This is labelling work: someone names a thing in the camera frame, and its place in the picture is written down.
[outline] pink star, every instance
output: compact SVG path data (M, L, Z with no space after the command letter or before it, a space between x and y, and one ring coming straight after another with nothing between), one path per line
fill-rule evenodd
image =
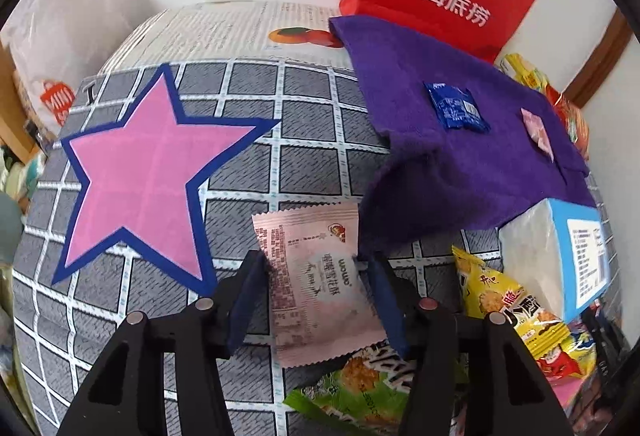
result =
M215 285L198 187L277 121L186 117L163 66L119 123L63 140L82 192L53 282L123 240L201 293Z

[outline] pink candy wrapper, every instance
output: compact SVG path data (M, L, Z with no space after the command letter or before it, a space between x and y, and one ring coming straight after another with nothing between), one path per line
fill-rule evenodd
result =
M328 360L385 339L353 262L357 204L290 209L253 220L273 267L271 314L282 367Z
M542 122L542 119L530 111L527 111L525 108L520 108L520 111L522 111L522 120L529 132L531 140L536 143L543 153L546 153L551 161L554 161L554 152L551 149L551 142L549 141L549 136L546 134L545 124Z

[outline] white plastic bag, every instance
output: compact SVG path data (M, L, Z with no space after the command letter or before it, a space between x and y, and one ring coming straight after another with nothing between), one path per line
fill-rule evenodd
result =
M0 39L14 58L22 105L47 137L60 133L82 79L131 28L110 0L20 0Z

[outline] blue and white box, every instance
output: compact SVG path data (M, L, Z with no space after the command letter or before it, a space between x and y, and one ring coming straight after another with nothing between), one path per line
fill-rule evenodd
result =
M609 259L598 210L548 198L503 226L504 273L564 322L609 285Z

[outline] green snack bag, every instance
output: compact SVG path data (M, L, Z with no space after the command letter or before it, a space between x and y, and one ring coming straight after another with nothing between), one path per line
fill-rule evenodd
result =
M405 362L380 342L354 353L315 386L294 390L284 403L352 434L392 435L398 432L414 372L415 362Z

